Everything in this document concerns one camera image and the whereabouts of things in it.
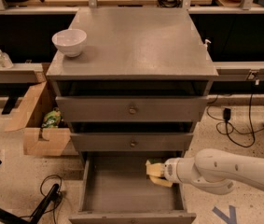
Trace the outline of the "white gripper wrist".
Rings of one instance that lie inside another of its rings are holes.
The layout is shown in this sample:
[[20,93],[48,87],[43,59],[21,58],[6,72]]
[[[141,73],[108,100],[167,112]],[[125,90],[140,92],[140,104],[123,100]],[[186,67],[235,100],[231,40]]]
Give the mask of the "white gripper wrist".
[[177,166],[179,158],[171,158],[164,164],[160,162],[152,163],[150,160],[146,161],[146,174],[150,175],[150,180],[159,186],[170,188],[173,183],[180,183]]

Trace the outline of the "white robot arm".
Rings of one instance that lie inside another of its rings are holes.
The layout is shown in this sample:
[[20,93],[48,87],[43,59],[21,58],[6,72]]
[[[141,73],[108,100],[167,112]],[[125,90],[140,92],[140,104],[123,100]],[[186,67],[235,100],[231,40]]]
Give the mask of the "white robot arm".
[[215,195],[234,190],[234,182],[264,191],[264,158],[206,148],[191,158],[146,161],[146,174],[157,185],[190,184]]

